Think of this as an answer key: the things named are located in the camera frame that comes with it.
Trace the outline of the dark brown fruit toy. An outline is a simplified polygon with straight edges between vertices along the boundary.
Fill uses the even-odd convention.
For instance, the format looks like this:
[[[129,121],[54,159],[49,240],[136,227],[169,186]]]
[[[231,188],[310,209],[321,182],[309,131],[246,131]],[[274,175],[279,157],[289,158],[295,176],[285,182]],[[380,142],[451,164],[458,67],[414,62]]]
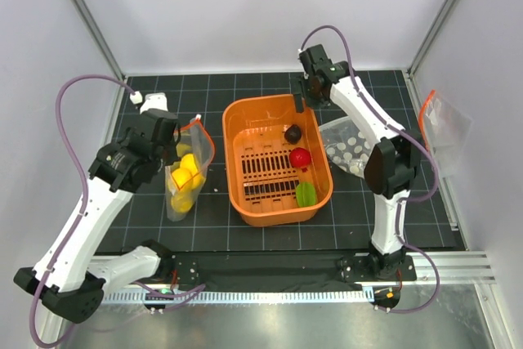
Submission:
[[[293,124],[284,132],[284,139],[291,145],[296,145],[302,139],[301,128]]]

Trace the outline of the yellow lemon toy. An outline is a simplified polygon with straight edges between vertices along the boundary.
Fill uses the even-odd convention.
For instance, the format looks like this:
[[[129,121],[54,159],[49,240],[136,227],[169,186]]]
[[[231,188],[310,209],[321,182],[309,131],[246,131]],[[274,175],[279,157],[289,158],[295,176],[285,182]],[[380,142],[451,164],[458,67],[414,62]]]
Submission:
[[[191,173],[198,173],[200,170],[200,164],[194,154],[185,154],[180,161],[180,168],[189,170]]]

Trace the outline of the single clear zip bag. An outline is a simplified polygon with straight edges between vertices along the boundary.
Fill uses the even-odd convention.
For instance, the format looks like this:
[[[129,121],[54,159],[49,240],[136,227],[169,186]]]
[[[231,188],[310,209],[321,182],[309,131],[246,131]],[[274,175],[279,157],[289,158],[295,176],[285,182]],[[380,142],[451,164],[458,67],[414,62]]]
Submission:
[[[166,214],[170,221],[182,221],[195,206],[216,154],[212,138],[196,114],[175,136],[179,160],[165,168]]]

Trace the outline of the yellow mango toy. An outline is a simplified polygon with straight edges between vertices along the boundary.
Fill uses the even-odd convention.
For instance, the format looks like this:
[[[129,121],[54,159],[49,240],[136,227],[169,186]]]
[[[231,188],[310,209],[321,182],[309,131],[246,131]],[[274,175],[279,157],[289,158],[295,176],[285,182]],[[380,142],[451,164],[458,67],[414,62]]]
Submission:
[[[171,173],[174,186],[180,192],[189,192],[193,190],[194,176],[184,168],[177,168]]]

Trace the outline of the red apple toy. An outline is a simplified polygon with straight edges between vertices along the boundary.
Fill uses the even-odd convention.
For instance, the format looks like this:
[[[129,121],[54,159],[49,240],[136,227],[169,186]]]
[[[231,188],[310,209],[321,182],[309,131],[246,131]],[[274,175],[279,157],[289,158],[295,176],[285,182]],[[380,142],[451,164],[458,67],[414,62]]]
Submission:
[[[305,148],[296,147],[291,150],[288,159],[293,168],[299,168],[305,172],[311,164],[311,153]]]

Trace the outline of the clear zip bags stack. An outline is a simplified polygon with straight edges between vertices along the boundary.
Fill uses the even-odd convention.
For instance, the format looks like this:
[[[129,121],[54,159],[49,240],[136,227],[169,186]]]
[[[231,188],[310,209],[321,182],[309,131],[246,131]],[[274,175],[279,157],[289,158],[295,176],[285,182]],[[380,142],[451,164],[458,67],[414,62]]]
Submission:
[[[344,172],[364,178],[371,155],[370,144],[348,116],[320,126],[320,135],[328,159]]]

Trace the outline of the yellow pear toy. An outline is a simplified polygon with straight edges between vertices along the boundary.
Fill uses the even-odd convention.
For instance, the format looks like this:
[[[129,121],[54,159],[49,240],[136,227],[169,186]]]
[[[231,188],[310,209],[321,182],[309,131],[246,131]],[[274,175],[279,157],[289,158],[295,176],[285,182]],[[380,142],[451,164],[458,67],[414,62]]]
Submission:
[[[169,205],[175,214],[186,214],[194,205],[195,197],[192,192],[176,192],[170,196]]]

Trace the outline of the orange plastic basket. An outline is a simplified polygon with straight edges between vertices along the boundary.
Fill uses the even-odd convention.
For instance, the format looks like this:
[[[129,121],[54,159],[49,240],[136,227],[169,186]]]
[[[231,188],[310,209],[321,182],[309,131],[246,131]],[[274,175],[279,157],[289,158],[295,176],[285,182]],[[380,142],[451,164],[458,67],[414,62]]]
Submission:
[[[284,132],[293,124],[302,139],[291,145]],[[267,227],[308,221],[330,200],[333,179],[312,108],[297,113],[293,95],[272,95],[234,101],[222,114],[223,145],[230,202],[250,226]],[[303,172],[288,156],[302,147],[311,153]],[[308,181],[318,203],[299,208],[296,186]]]

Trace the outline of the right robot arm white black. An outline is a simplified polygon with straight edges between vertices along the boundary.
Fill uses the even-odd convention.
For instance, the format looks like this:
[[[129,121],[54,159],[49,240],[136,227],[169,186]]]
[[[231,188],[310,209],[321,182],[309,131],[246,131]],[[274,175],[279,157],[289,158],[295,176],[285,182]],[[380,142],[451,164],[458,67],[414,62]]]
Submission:
[[[322,45],[298,52],[303,75],[293,84],[308,105],[343,110],[370,146],[363,175],[374,194],[374,230],[367,266],[376,280],[391,280],[405,263],[405,205],[418,175],[422,136],[407,131],[371,96],[346,61],[332,62]]]

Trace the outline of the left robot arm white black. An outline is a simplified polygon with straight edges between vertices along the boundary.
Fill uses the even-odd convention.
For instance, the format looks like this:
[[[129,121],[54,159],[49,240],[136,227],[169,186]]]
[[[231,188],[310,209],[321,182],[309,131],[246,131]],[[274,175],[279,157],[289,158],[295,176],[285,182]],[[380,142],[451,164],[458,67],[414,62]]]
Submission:
[[[172,251],[148,239],[106,264],[92,257],[119,212],[144,184],[178,161],[180,126],[175,114],[148,109],[124,137],[101,147],[88,169],[87,193],[65,227],[33,267],[19,269],[15,283],[52,313],[74,324],[89,319],[104,296],[142,278],[170,280]]]

